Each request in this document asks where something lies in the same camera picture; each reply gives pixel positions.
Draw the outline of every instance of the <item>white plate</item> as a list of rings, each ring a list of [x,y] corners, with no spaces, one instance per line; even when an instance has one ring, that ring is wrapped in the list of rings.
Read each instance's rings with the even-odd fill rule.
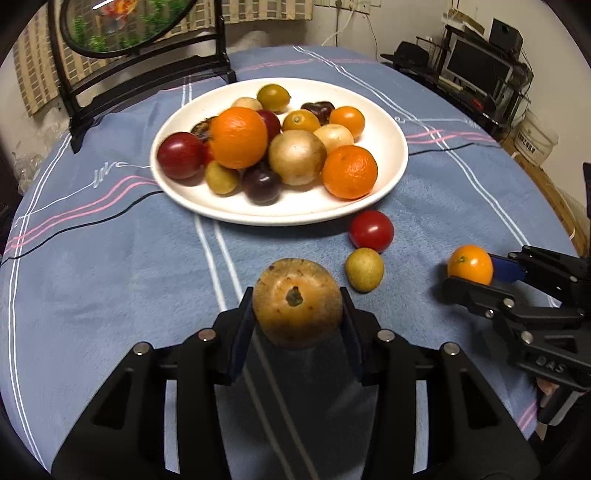
[[[256,97],[261,87],[276,83],[285,87],[291,102],[288,111],[303,103],[328,100],[335,107],[350,105],[365,116],[365,130],[356,145],[369,150],[378,163],[378,180],[365,197],[347,201],[333,197],[320,181],[306,187],[285,187],[272,205],[255,205],[244,192],[231,196],[212,193],[205,181],[175,181],[166,177],[156,152],[162,141],[174,132],[189,132],[196,123],[218,115],[238,97]],[[280,120],[287,113],[280,115]],[[207,92],[174,113],[162,126],[150,152],[150,169],[162,190],[182,206],[211,218],[244,225],[303,225],[357,212],[383,198],[398,183],[408,162],[408,145],[397,123],[382,108],[350,90],[315,80],[264,78],[233,83]]]

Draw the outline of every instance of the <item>speaker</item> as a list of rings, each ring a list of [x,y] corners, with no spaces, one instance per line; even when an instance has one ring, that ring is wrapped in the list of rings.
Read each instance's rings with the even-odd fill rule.
[[[488,41],[492,45],[502,48],[511,58],[519,60],[523,38],[516,28],[495,18],[492,21],[491,36]]]

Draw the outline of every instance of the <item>cherry tomato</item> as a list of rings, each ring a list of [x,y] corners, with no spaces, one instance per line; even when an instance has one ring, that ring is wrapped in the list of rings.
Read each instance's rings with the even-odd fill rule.
[[[353,219],[349,238],[357,248],[371,248],[383,252],[394,240],[394,225],[382,212],[367,210]]]
[[[209,143],[205,142],[203,144],[203,166],[207,167],[209,162],[215,160],[213,158],[212,149],[209,148]]]
[[[476,245],[458,248],[447,262],[447,276],[460,277],[483,285],[490,285],[493,266],[491,256]]]
[[[164,139],[156,158],[167,177],[187,179],[195,175],[203,163],[203,142],[188,132],[177,132]]]

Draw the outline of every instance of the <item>bucket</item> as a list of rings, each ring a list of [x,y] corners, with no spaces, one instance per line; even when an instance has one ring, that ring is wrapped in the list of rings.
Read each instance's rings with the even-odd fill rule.
[[[534,165],[540,166],[558,145],[558,134],[530,110],[525,113],[513,140],[515,148]]]

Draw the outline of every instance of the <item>table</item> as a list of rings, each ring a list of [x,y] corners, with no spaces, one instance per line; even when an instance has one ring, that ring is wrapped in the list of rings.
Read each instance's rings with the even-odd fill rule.
[[[393,220],[396,239],[383,256],[380,288],[352,292],[353,301],[412,343],[438,348],[457,342],[529,436],[536,411],[532,382],[506,364],[505,347],[488,320],[441,305],[436,288],[445,261],[462,244],[502,255],[522,244],[574,254],[531,179],[443,99],[353,52],[286,46],[236,53],[231,61],[239,80],[305,77],[365,95],[400,124],[411,153],[433,150],[412,156],[398,186],[376,205]],[[317,261],[346,284],[349,218],[260,228],[196,216],[163,194],[131,206],[157,190],[148,153],[163,122],[222,85],[220,78],[186,79],[106,115],[76,155],[64,136],[18,209],[0,268],[0,392],[15,430],[46,468],[137,341],[159,348],[211,325],[278,258]],[[477,145],[442,151],[467,141]],[[100,223],[79,228],[91,222]],[[533,303],[551,302],[539,292],[520,292]],[[172,470],[174,388],[167,391],[165,415]],[[337,336],[305,352],[279,351],[256,336],[245,375],[216,392],[235,478],[359,478],[376,392],[354,381]],[[419,393],[418,468],[427,453],[422,386]]]

